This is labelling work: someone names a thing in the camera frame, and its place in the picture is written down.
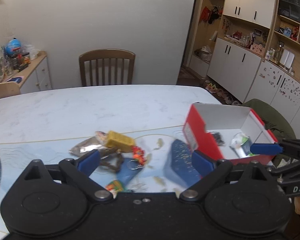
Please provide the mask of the white plastic packet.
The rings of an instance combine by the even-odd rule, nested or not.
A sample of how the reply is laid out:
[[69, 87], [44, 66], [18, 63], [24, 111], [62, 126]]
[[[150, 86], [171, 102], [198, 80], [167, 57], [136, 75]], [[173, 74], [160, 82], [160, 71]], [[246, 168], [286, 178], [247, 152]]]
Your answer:
[[247, 158], [254, 155], [250, 150], [252, 144], [253, 142], [249, 136], [244, 133], [237, 133], [230, 142], [230, 148], [235, 152], [239, 159]]

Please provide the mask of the silver foil snack bag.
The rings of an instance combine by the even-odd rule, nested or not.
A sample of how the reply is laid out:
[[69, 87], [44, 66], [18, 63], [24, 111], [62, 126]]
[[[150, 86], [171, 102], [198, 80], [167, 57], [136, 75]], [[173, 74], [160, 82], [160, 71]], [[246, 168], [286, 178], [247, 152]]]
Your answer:
[[79, 142], [77, 145], [75, 145], [69, 150], [69, 153], [76, 157], [82, 157], [83, 155], [89, 152], [97, 150], [100, 153], [101, 158], [103, 159], [106, 156], [117, 152], [117, 147], [106, 146], [107, 138], [107, 133], [104, 133], [102, 131], [96, 131], [93, 137]]

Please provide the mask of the bag of black screws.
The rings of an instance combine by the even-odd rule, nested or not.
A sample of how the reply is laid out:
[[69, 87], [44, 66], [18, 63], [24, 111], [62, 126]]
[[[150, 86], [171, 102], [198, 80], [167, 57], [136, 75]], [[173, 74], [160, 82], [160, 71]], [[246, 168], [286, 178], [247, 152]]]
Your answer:
[[213, 136], [214, 141], [216, 142], [216, 144], [218, 146], [224, 146], [225, 145], [225, 141], [224, 141], [223, 136], [220, 132], [211, 132], [210, 134]]

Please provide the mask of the embroidered sachet green tassel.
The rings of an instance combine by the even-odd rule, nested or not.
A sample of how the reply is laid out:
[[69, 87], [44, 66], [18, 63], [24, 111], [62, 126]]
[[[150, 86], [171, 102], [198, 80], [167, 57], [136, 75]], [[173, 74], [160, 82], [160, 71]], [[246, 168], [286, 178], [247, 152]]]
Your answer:
[[125, 192], [125, 185], [119, 180], [113, 180], [108, 185], [106, 185], [106, 190], [112, 193], [115, 198], [119, 192]]

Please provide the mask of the yellow rectangular box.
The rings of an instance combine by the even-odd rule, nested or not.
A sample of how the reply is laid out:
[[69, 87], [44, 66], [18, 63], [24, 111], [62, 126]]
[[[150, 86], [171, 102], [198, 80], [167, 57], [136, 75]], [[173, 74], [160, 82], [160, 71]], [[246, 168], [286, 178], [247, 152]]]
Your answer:
[[124, 134], [109, 131], [106, 139], [106, 147], [108, 148], [119, 148], [122, 152], [128, 153], [133, 150], [135, 146], [135, 140]]

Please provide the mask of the orange red keychain toy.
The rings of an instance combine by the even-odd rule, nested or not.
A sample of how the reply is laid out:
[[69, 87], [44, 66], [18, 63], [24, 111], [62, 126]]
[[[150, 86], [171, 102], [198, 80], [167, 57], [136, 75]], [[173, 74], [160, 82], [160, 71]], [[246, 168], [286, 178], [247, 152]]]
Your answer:
[[144, 168], [150, 160], [150, 157], [145, 154], [145, 151], [138, 146], [132, 147], [132, 155], [132, 159], [128, 161], [127, 167], [133, 171]]

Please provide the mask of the olive green jacket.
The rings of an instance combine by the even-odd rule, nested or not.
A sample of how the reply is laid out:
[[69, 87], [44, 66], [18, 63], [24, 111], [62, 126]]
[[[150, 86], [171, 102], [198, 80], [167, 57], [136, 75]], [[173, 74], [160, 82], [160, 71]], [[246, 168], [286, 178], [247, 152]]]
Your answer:
[[[289, 122], [273, 107], [269, 104], [258, 100], [251, 99], [242, 105], [243, 107], [249, 107], [253, 109], [256, 114], [264, 122], [264, 127], [271, 130], [273, 135], [278, 139], [296, 139], [295, 133], [290, 126]], [[272, 158], [272, 164], [268, 164], [270, 156], [253, 155], [249, 157], [250, 160], [257, 160], [263, 165], [274, 166], [276, 168], [286, 166], [290, 164], [290, 157], [279, 154]]]

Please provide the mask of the red white cardboard box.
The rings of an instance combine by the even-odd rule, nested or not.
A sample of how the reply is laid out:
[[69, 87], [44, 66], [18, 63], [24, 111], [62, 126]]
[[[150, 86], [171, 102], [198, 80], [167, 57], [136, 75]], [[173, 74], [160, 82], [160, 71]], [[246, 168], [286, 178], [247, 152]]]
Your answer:
[[[225, 141], [218, 146], [211, 132], [220, 132]], [[277, 138], [264, 127], [264, 122], [249, 107], [194, 103], [191, 105], [183, 126], [183, 133], [192, 151], [199, 150], [213, 159], [227, 159], [233, 164], [249, 163], [230, 148], [237, 133], [244, 133], [253, 143], [274, 144]]]

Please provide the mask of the white drawer cabinet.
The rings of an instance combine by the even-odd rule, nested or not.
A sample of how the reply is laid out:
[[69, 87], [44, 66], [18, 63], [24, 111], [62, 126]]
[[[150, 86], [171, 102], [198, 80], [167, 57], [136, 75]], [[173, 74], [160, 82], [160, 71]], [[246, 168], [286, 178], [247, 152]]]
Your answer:
[[27, 68], [0, 83], [0, 99], [51, 89], [47, 53], [40, 51]]

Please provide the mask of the brown wooden chair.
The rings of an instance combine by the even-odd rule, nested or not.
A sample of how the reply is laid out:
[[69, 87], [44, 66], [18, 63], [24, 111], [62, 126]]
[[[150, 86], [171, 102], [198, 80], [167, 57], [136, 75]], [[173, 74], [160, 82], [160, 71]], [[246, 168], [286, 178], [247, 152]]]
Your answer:
[[131, 85], [135, 58], [133, 52], [123, 49], [98, 49], [80, 55], [82, 86]]

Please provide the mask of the blue globe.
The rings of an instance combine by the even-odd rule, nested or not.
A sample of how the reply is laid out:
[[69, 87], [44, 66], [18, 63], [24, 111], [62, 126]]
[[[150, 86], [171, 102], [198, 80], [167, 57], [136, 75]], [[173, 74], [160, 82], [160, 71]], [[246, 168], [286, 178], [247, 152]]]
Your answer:
[[10, 40], [5, 46], [6, 53], [9, 56], [15, 54], [15, 52], [20, 48], [21, 48], [21, 42], [16, 38]]

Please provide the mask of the white wall cabinet unit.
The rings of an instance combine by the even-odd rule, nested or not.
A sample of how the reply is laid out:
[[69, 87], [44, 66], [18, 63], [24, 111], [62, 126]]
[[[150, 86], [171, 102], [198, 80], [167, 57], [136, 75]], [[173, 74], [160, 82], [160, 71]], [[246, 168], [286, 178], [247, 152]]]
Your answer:
[[300, 138], [300, 0], [194, 0], [182, 65], [227, 103], [269, 104]]

